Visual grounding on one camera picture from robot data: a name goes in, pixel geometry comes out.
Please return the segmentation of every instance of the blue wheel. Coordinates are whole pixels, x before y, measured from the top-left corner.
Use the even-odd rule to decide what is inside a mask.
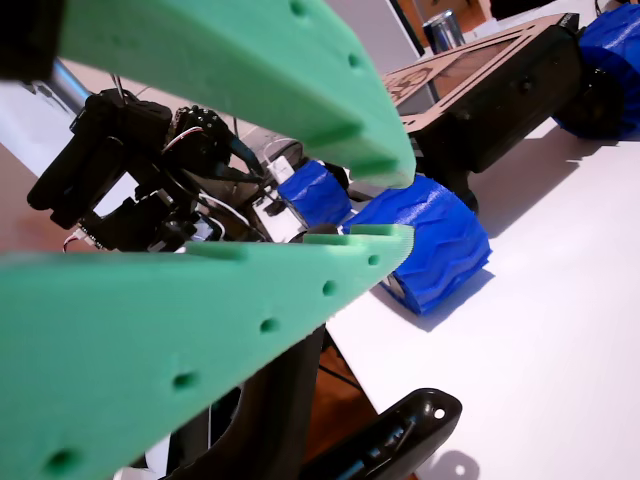
[[[351,202],[338,180],[312,160],[278,187],[282,199],[307,227],[338,225],[351,211]]]
[[[345,224],[403,224],[415,228],[411,255],[383,286],[400,303],[425,315],[487,263],[487,232],[453,193],[416,176],[404,190],[387,190]]]
[[[640,6],[600,15],[580,37],[583,89],[554,116],[582,138],[621,140],[640,131]]]

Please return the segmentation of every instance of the table surface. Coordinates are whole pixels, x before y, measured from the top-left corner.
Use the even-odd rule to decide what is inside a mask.
[[[593,2],[577,3],[542,13],[586,5],[590,22]],[[484,270],[426,318],[376,287],[329,322],[376,410],[421,387],[464,405],[421,478],[638,475],[639,147],[546,121],[471,179],[494,250]]]

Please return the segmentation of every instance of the wire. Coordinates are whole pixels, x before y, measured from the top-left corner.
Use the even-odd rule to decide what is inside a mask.
[[[231,213],[233,213],[236,217],[238,217],[240,220],[242,220],[242,222],[247,225],[250,226],[249,224],[249,220],[247,220],[244,216],[242,216],[241,214],[239,214],[233,207],[230,207],[229,205],[227,205],[226,203],[224,203],[222,200],[218,200],[217,198],[212,197],[211,195],[207,195],[206,193],[200,193],[200,195],[198,195],[200,198],[204,198],[210,202],[215,203],[216,205],[218,205],[219,207],[223,207],[226,208],[227,210],[229,210]]]
[[[69,244],[71,242],[75,242],[76,240],[80,240],[78,237],[74,235],[69,235],[67,237],[67,239],[64,241],[64,243],[62,244],[62,252],[63,253],[67,253],[67,247],[69,246]]]
[[[198,214],[202,216],[202,219],[204,220],[205,223],[207,222],[207,220],[209,220],[215,223],[220,228],[220,238],[218,238],[218,240],[222,240],[224,236],[227,234],[227,230],[224,228],[224,225],[222,225],[220,221],[218,221],[217,219],[213,218],[210,215],[204,215],[202,212],[198,212]]]
[[[267,149],[271,145],[275,145],[276,143],[280,143],[280,142],[296,142],[296,141],[297,140],[294,140],[293,138],[278,138],[271,143],[267,143],[262,149],[262,157],[265,159],[267,163],[271,163],[271,159],[267,156]]]
[[[163,169],[163,172],[164,172],[164,174],[165,174],[167,177],[169,177],[169,179],[170,179],[173,183],[175,183],[175,184],[176,184],[176,185],[177,185],[177,186],[178,186],[178,187],[179,187],[183,192],[185,192],[187,195],[192,196],[192,197],[193,197],[193,199],[194,199],[196,202],[198,202],[200,205],[202,205],[203,207],[209,208],[209,209],[210,209],[210,208],[212,208],[212,207],[214,206],[214,205],[211,205],[209,202],[207,202],[207,201],[203,200],[202,198],[200,198],[200,195],[199,195],[199,194],[195,194],[195,193],[191,192],[191,191],[190,191],[189,189],[187,189],[184,185],[182,185],[180,182],[178,182],[178,180],[176,180],[176,178],[175,178],[173,175],[171,175],[171,172],[169,172],[169,170]],[[258,235],[258,236],[260,237],[260,239],[261,239],[263,242],[268,242],[268,241],[269,241],[269,240],[267,240],[267,237],[265,237],[265,236],[262,234],[262,232],[261,232],[260,230],[258,230],[258,229],[257,229],[256,227],[254,227],[253,225],[249,224],[246,218],[244,218],[244,217],[242,217],[241,219],[240,219],[240,218],[237,218],[237,217],[235,216],[235,214],[232,214],[232,212],[228,212],[227,210],[220,209],[220,210],[218,210],[218,211],[219,211],[220,213],[223,213],[223,214],[225,214],[225,215],[229,216],[230,218],[232,218],[232,219],[234,219],[234,220],[236,220],[236,221],[237,221],[237,220],[240,220],[240,221],[242,222],[242,224],[243,224],[243,225],[246,225],[247,227],[249,227],[249,230],[251,230],[253,233],[255,233],[256,235]]]
[[[122,102],[126,105],[127,100],[124,98],[124,90],[122,89],[122,82],[120,81],[120,77],[118,75],[114,75],[113,73],[111,73],[110,75],[111,75],[111,80],[113,81],[114,85],[118,89],[118,94],[120,95]]]
[[[144,92],[146,92],[150,88],[151,87],[144,87],[142,90],[140,90],[138,93],[136,93],[136,97],[139,97],[140,95],[142,95]]]
[[[335,378],[337,378],[338,380],[342,380],[344,383],[347,383],[347,384],[351,385],[353,388],[355,388],[356,390],[360,390],[361,392],[363,392],[363,393],[364,393],[364,390],[362,390],[362,387],[361,387],[360,385],[358,385],[358,384],[357,384],[357,383],[355,383],[355,382],[352,382],[352,381],[351,381],[351,380],[349,380],[347,377],[344,377],[344,376],[340,375],[339,373],[334,372],[333,370],[328,369],[327,367],[325,367],[325,366],[324,366],[324,365],[322,365],[322,364],[319,364],[319,365],[318,365],[318,368],[319,368],[320,370],[322,370],[323,372],[328,373],[328,374],[329,374],[329,375],[331,375],[332,377],[335,377]]]
[[[167,145],[162,149],[162,153],[164,154],[167,151],[169,151],[171,149],[171,147],[173,147],[176,143],[178,143],[180,140],[182,140],[187,135],[191,135],[192,133],[202,132],[202,131],[203,131],[202,127],[191,127],[189,129],[185,130],[180,135],[178,135],[176,138],[174,138],[169,143],[167,143]]]

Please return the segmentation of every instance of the metal can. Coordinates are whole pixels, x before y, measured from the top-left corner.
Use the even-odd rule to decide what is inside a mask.
[[[460,25],[452,10],[431,17],[422,25],[422,29],[435,55],[464,45]]]

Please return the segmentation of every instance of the wooden floor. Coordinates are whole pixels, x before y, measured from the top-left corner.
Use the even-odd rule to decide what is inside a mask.
[[[333,347],[320,356],[320,364],[358,382]],[[319,370],[305,460],[357,432],[375,420],[376,416],[371,403],[362,392]]]

